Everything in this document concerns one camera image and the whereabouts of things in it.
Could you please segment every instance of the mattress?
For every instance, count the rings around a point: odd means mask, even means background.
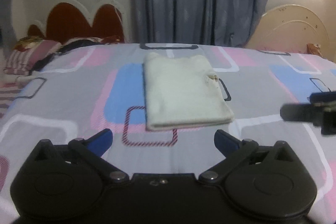
[[[99,45],[78,48],[48,64],[20,93],[0,122],[0,219],[18,217],[9,188],[40,139],[66,144],[104,128],[114,134],[103,159],[128,173],[195,173],[224,159],[214,146],[223,129],[260,145],[289,143],[318,187],[310,217],[336,221],[336,137],[320,128],[284,122],[284,103],[308,102],[313,92],[336,90],[336,64],[314,55],[175,44]],[[168,57],[204,55],[221,79],[223,97],[235,114],[230,124],[146,131],[142,63],[157,52]]]

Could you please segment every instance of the striped pillow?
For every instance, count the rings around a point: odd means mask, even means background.
[[[58,51],[61,46],[62,44],[57,41],[43,40],[27,51],[13,50],[3,71],[11,75],[29,75],[29,70],[37,61]]]

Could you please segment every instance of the wooden bed panel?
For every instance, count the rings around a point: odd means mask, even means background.
[[[57,4],[49,13],[46,23],[46,35],[36,25],[30,25],[28,35],[38,35],[65,43],[75,37],[110,37],[117,35],[124,41],[121,13],[111,4],[102,5],[96,12],[92,27],[82,12],[66,2]]]

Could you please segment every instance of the bedsheet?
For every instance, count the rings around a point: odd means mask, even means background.
[[[99,45],[60,56],[20,93],[0,122],[0,222],[17,216],[9,188],[40,139],[66,144],[104,128],[114,134],[103,158],[133,173],[195,173],[224,159],[214,146],[223,129],[260,145],[287,141],[314,178],[318,195],[310,211],[316,223],[336,221],[336,137],[311,124],[282,121],[284,103],[308,102],[312,92],[336,90],[336,64],[314,55],[174,44]],[[147,132],[142,63],[157,52],[168,57],[208,58],[231,97],[230,124]]]

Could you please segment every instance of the folded garment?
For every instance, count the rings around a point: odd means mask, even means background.
[[[149,130],[216,125],[234,117],[204,56],[167,58],[151,52],[144,77]]]

